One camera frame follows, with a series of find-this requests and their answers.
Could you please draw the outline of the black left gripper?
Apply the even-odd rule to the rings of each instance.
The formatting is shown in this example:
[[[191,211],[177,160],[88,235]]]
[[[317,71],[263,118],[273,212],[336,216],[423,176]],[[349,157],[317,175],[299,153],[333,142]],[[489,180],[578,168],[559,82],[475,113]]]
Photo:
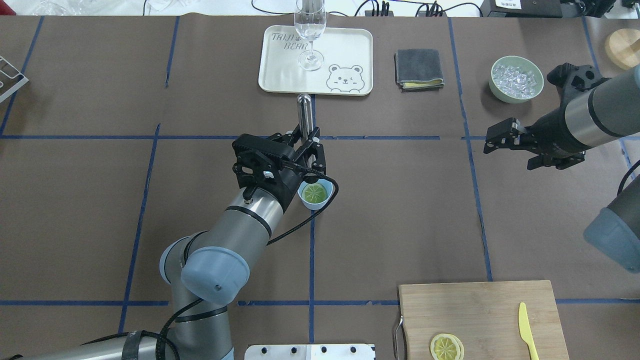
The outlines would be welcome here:
[[[300,125],[294,130],[277,132],[269,137],[244,133],[233,141],[236,162],[232,169],[246,203],[256,198],[258,190],[271,194],[283,211],[290,206],[304,176],[306,183],[317,183],[327,175],[324,146],[317,137],[305,142],[307,165],[297,162],[295,146],[302,139]],[[298,167],[310,168],[319,174]]]

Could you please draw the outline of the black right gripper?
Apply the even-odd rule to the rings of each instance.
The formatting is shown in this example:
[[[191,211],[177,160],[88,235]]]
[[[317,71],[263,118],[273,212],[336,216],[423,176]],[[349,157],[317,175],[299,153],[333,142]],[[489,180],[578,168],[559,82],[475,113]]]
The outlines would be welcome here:
[[[526,128],[515,117],[490,126],[487,128],[483,153],[489,154],[500,149],[521,150],[522,146],[516,143],[521,137],[527,146],[526,150],[535,153],[535,157],[527,162],[526,169],[529,171],[540,167],[565,170],[585,161],[585,152],[590,147],[571,135],[565,112],[571,101],[586,95],[608,78],[590,64],[578,66],[563,63],[547,73],[546,79],[557,88],[560,97],[558,108]]]

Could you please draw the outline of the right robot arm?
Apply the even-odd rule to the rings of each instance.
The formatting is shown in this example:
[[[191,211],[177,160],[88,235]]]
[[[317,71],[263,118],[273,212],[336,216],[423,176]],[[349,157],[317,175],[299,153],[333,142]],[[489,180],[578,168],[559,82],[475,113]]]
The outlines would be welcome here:
[[[567,170],[590,152],[639,134],[639,68],[607,77],[590,64],[563,63],[547,75],[558,106],[523,125],[510,117],[489,126],[483,152],[525,151],[528,170]],[[639,162],[627,167],[614,198],[583,231],[583,239],[631,273],[639,273]]]

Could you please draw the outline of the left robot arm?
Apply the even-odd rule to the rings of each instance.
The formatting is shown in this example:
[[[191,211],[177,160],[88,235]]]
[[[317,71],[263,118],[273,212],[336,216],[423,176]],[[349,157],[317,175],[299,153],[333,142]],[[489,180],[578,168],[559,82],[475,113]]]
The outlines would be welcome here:
[[[163,251],[158,269],[174,313],[158,332],[121,332],[39,360],[232,360],[227,307],[247,284],[302,182],[326,179],[320,128],[269,137],[240,135],[232,144],[239,192],[206,231]]]

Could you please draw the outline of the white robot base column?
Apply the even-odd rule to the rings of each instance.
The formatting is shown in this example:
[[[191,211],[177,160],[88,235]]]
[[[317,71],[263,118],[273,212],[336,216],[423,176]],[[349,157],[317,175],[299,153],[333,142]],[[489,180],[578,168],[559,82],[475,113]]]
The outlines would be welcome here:
[[[375,360],[376,348],[366,343],[255,344],[245,360]]]

